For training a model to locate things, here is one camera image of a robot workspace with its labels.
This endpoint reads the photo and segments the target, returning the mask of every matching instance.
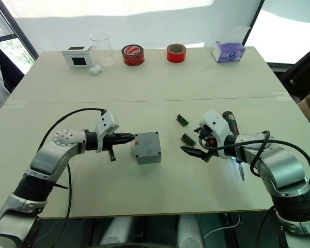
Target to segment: red tape roll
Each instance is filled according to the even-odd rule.
[[[171,44],[166,48],[166,58],[172,63],[180,63],[185,60],[186,47],[181,44]]]
[[[144,49],[139,45],[126,45],[122,48],[124,63],[128,66],[138,66],[145,61]]]

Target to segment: white table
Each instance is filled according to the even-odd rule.
[[[45,52],[6,104],[57,102],[164,101],[273,97],[286,94],[255,48],[238,63],[217,64],[210,48],[188,49],[180,64],[166,60],[166,50],[145,50],[145,62],[129,67],[120,51],[99,75],[70,69],[61,52]]]
[[[310,124],[288,97],[6,105],[0,111],[0,207],[18,185],[47,129],[62,115],[83,107],[110,110],[120,122],[119,132],[159,131],[162,162],[138,165],[133,156],[133,142],[114,147],[115,162],[110,162],[107,152],[89,151],[74,157],[70,161],[71,217],[244,211],[270,207],[270,195],[262,181],[249,172],[248,165],[243,165],[243,182],[232,159],[212,158],[205,163],[179,148],[183,145],[180,137],[184,132],[196,139],[192,130],[210,109],[219,113],[233,111],[242,133],[270,130],[278,140],[297,144],[310,155]],[[187,127],[183,128],[175,120],[178,113],[190,122]],[[78,113],[56,130],[93,130],[97,118],[97,112]],[[308,174],[303,157],[293,153]],[[68,185],[66,172],[58,183]],[[55,188],[48,200],[41,217],[65,216],[67,190]]]

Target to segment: glass beaker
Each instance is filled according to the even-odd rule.
[[[99,51],[97,59],[103,66],[111,66],[115,62],[115,55],[108,32],[102,30],[93,32],[89,35],[88,41]]]

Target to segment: tape roll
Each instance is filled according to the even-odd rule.
[[[145,61],[144,49],[140,45],[126,45],[122,48],[124,63],[128,66],[138,66]]]
[[[180,63],[185,60],[186,47],[181,44],[171,44],[166,48],[166,59],[172,63]]]

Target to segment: purple tissue box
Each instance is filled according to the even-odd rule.
[[[219,41],[213,46],[212,56],[217,63],[240,61],[246,48],[241,43],[221,44]]]

